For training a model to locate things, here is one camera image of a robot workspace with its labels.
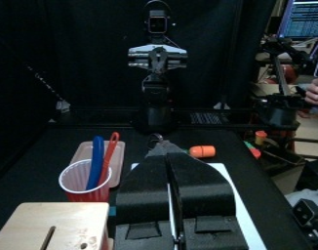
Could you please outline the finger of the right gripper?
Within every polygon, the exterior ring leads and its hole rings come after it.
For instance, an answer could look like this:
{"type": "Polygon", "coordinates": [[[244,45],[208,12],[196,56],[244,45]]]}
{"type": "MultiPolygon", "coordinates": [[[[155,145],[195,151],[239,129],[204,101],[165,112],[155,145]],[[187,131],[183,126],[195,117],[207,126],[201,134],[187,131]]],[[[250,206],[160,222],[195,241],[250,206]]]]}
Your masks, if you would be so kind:
{"type": "Polygon", "coordinates": [[[152,73],[157,74],[157,58],[156,58],[155,49],[152,49],[148,52],[148,57],[149,57],[149,60],[151,60],[151,71],[152,71],[152,73]]]}
{"type": "Polygon", "coordinates": [[[163,74],[165,72],[165,61],[167,61],[167,51],[161,47],[159,50],[159,62],[157,62],[157,73],[163,74]]]}

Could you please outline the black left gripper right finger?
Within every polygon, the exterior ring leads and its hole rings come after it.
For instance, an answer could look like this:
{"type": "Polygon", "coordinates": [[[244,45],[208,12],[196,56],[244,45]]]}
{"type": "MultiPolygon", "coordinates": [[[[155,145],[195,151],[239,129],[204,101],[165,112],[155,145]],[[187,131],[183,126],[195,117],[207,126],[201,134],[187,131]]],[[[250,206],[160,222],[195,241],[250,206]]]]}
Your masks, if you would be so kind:
{"type": "Polygon", "coordinates": [[[248,250],[228,181],[176,145],[164,148],[179,250],[248,250]]]}

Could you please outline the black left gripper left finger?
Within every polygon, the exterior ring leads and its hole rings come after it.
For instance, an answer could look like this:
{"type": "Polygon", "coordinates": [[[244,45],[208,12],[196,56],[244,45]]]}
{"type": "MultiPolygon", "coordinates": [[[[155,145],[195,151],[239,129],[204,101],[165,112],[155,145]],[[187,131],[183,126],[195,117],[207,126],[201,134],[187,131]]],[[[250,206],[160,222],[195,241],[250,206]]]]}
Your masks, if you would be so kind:
{"type": "Polygon", "coordinates": [[[116,195],[115,250],[173,250],[169,201],[173,182],[168,155],[176,146],[157,143],[136,164],[116,195]]]}

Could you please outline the person's hand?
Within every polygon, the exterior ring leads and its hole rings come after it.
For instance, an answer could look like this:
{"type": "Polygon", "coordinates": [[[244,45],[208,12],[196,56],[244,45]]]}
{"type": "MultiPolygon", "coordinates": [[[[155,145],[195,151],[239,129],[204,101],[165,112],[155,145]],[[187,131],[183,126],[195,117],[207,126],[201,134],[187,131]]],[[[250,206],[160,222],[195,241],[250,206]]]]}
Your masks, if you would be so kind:
{"type": "Polygon", "coordinates": [[[318,78],[315,78],[306,87],[304,100],[310,104],[318,105],[318,78]]]}

